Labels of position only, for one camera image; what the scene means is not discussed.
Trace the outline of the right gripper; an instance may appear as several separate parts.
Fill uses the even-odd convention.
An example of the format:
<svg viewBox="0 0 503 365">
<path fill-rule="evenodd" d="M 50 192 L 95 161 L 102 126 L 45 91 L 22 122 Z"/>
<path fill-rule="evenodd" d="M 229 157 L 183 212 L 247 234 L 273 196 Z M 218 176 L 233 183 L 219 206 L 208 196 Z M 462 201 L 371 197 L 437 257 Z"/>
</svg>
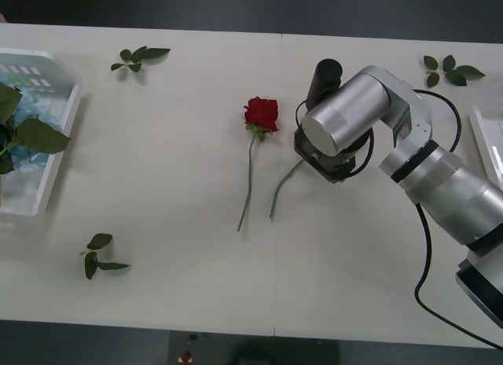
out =
<svg viewBox="0 0 503 365">
<path fill-rule="evenodd" d="M 324 155 L 311 144 L 301 128 L 294 134 L 294 150 L 315 171 L 333 184 L 347 179 L 356 166 L 356 151 L 342 152 L 334 157 Z"/>
</svg>

